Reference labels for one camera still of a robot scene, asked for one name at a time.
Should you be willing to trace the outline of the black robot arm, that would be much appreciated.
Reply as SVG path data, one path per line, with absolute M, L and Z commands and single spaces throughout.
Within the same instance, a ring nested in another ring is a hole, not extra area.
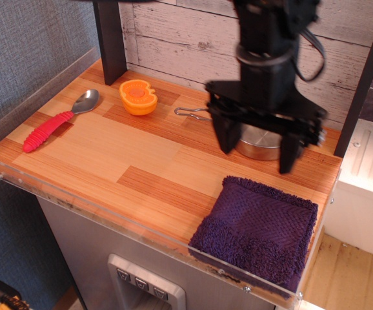
M 209 81 L 207 109 L 220 149 L 228 154 L 251 125 L 281 136 L 279 171 L 287 174 L 303 149 L 324 138 L 327 111 L 296 88 L 306 81 L 297 62 L 304 37 L 321 55 L 323 45 L 308 29 L 318 1 L 234 1 L 239 19 L 238 81 Z

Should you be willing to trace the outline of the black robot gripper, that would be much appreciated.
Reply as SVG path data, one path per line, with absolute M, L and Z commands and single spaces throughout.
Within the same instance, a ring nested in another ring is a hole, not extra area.
M 241 139 L 241 124 L 282 136 L 279 173 L 291 172 L 304 147 L 323 140 L 327 111 L 295 86 L 293 63 L 241 66 L 239 81 L 209 81 L 207 104 L 220 149 L 229 154 Z

